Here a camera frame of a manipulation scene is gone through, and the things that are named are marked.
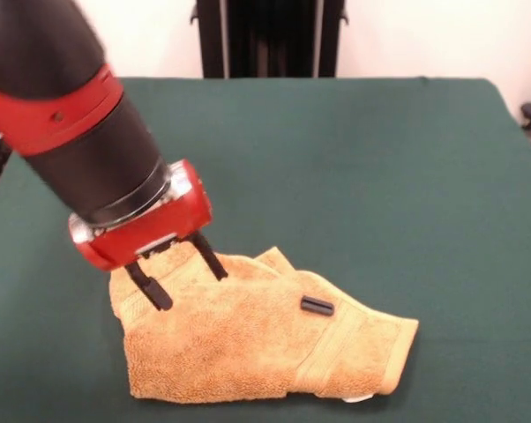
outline towel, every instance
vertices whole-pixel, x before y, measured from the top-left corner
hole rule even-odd
[[[229,274],[221,282],[188,242],[139,262],[173,298],[167,312],[123,269],[112,272],[134,397],[196,404],[395,391],[417,320],[364,306],[318,274],[295,270],[277,248],[254,259],[218,258]],[[332,315],[301,309],[303,296],[333,304]]]

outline green table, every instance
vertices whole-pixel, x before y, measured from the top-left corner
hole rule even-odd
[[[188,158],[222,252],[277,245],[421,321],[398,390],[360,404],[129,396],[108,275],[19,158],[0,183],[0,422],[531,422],[531,146],[482,80],[129,79]]]

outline black stand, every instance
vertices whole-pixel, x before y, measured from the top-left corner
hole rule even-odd
[[[345,0],[197,0],[205,78],[333,78]]]

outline white tag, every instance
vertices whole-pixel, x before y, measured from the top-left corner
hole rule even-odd
[[[365,401],[366,399],[373,398],[373,394],[364,395],[363,397],[355,397],[355,398],[342,398],[342,401],[345,403],[360,403],[362,401]]]

